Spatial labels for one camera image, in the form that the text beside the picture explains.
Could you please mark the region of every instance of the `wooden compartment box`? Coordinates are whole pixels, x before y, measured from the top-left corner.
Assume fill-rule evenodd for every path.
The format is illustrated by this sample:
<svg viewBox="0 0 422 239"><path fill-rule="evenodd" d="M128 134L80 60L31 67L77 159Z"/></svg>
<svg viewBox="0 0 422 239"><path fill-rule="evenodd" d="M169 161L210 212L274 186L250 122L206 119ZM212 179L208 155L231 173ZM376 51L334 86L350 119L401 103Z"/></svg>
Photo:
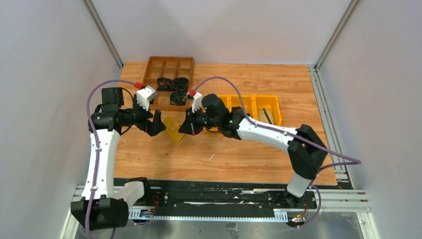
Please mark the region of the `wooden compartment box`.
<svg viewBox="0 0 422 239"><path fill-rule="evenodd" d="M186 77L189 80L188 91L192 87L192 76L194 73L193 57L167 57L151 56L149 57L142 85L151 86L157 90L157 78L165 77L173 80L177 77ZM157 91L157 96L151 104L151 109L162 111L186 111L190 106L186 101L184 106L170 104L170 91Z"/></svg>

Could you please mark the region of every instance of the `gray wall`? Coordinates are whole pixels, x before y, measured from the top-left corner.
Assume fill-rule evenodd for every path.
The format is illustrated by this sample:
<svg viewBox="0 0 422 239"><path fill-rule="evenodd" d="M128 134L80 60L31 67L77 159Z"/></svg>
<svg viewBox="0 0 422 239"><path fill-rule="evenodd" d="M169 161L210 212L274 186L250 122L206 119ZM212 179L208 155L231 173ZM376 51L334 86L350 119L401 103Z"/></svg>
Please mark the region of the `gray wall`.
<svg viewBox="0 0 422 239"><path fill-rule="evenodd" d="M422 2L363 0L321 70L383 239L421 238Z"/></svg>
<svg viewBox="0 0 422 239"><path fill-rule="evenodd" d="M350 0L93 0L123 61L314 63Z"/></svg>
<svg viewBox="0 0 422 239"><path fill-rule="evenodd" d="M88 169L86 98L118 73L82 1L0 1L1 238L59 237Z"/></svg>

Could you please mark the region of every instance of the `wooden table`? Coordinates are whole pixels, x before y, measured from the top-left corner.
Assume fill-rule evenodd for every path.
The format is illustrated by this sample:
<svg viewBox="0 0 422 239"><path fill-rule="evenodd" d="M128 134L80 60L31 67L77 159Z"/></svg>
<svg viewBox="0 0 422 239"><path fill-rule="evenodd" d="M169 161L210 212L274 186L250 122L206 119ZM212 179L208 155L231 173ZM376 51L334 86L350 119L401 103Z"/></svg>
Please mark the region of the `wooden table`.
<svg viewBox="0 0 422 239"><path fill-rule="evenodd" d="M141 82L145 67L146 63L127 62L121 79ZM278 95L282 126L308 124L326 144L307 66L197 63L193 85L210 76L228 78L245 95ZM127 84L119 86L132 93L136 91ZM235 94L234 89L221 80L205 83L199 92L202 95ZM129 107L128 94L124 100ZM185 113L162 112L162 120L167 116L182 124ZM324 165L329 163L330 156ZM288 154L261 143L203 131L196 136L185 135L176 144L164 133L150 137L136 127L121 137L114 168L115 177L226 182L288 183L292 174ZM333 169L321 172L316 184L336 185Z"/></svg>

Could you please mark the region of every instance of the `red connector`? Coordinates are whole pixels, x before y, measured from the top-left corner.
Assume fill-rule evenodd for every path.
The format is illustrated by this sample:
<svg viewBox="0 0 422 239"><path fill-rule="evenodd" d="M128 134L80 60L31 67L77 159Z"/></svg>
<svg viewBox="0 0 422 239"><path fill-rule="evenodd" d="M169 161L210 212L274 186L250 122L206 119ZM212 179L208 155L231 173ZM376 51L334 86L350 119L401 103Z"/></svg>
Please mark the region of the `red connector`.
<svg viewBox="0 0 422 239"><path fill-rule="evenodd" d="M138 89L142 88L142 84L140 82L135 82L135 87Z"/></svg>
<svg viewBox="0 0 422 239"><path fill-rule="evenodd" d="M196 94L196 92L195 92L194 90L190 90L190 91L189 91L189 95L190 95L191 97L193 97L195 94Z"/></svg>

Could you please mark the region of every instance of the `purple cable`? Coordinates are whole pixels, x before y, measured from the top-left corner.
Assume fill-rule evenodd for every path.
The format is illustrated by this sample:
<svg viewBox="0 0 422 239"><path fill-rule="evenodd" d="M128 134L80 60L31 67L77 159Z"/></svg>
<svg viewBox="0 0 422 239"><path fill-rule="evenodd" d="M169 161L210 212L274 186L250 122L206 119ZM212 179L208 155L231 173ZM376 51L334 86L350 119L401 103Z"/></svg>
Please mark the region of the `purple cable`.
<svg viewBox="0 0 422 239"><path fill-rule="evenodd" d="M96 145L96 156L95 156L95 167L94 167L94 177L93 177L93 181L92 181L92 188L91 188L91 195L90 195L90 199L88 201L88 208L87 208L87 214L85 216L85 230L87 232L87 236L89 239L93 239L92 235L91 235L91 230L90 230L90 215L91 215L91 208L92 208L92 203L94 200L94 194L95 194L95 189L94 187L97 185L97 175L98 175L98 166L99 166L99 162L100 162L100 150L98 150L100 148L100 140L98 138L98 133L97 130L95 129L94 126L94 122L92 121L91 118L91 111L90 111L90 102L91 102L91 98L94 94L94 92L96 90L98 90L98 88L100 88L101 86L108 84L108 83L112 83L112 82L124 82L124 83L128 83L131 85L135 85L134 82L132 81L126 81L126 80L109 80L109 81L104 81L102 83L100 83L99 85L97 85L89 94L88 99L87 99L87 115L88 115L88 122L90 124L90 127L93 131L94 134L94 138L95 138L95 145ZM113 229L113 233L111 234L111 238L112 239L114 237L116 228Z"/></svg>
<svg viewBox="0 0 422 239"><path fill-rule="evenodd" d="M352 165L352 164L360 164L360 163L362 163L362 161L360 161L359 159L352 158L352 157L349 157L349 156L343 155L343 154L341 154L341 153L337 153L337 152L335 152L335 151L333 151L333 150L331 150L331 149L325 148L325 147L323 147L323 146L321 146L321 145L319 145L319 144L316 144L316 143L314 143L314 142L312 142L312 141L310 141L310 140L307 140L307 139L305 139L305 138L303 138L303 137L301 137L301 136L299 136L299 135L296 135L296 134L293 134L293 133L290 133L290 132L284 131L284 130L279 129L279 128L274 128L274 127L270 127L270 126L266 126L266 125L261 125L261 124L255 123L254 121L252 121L252 120L249 118L248 114L246 113L246 108L245 108L245 105L244 105L244 103L243 103L243 98L242 98L242 95L240 94L239 89L238 89L238 88L237 88L237 87L233 84L233 82L231 82L231 81L230 81L230 80L228 80L227 78L224 78L224 77L221 77L221 76L212 76L212 77L206 78L205 80L203 80L201 83L199 83L199 85L197 85L197 86L194 88L194 91L197 91L197 89L198 89L198 88L199 88L199 87L200 87L203 83L205 83L205 82L207 82L207 81L209 81L209 80L212 80L212 79L221 79L221 80L224 80L224 81L226 81L227 83L229 83L231 86L233 86L234 90L236 91L237 95L239 96L240 103L242 104L243 114L245 115L246 119L247 119L247 120L248 120L251 124L253 124L253 125L257 126L257 127L266 128L266 129L270 129L270 130L273 130L273 131L277 131L277 132L279 132L279 133L287 134L288 136L292 136L292 137L294 137L294 138L297 138L297 139L299 139L299 140L301 140L301 141L303 141L303 142L305 142L305 143L307 143L307 144L309 144L309 145L312 145L313 147L318 148L318 149L320 149L320 150L322 150L322 151L325 151L325 152L330 153L330 154L332 154L332 155L335 155L335 156L337 156L337 157L344 158L344 159L347 159L347 160L350 160L350 161L351 161L351 162L344 162L344 163L333 163L333 164L329 164L329 165L326 165L326 166L322 167L322 168L321 168L321 170L324 170L324 169L326 169L326 168L328 168L328 167L338 166L338 165Z"/></svg>

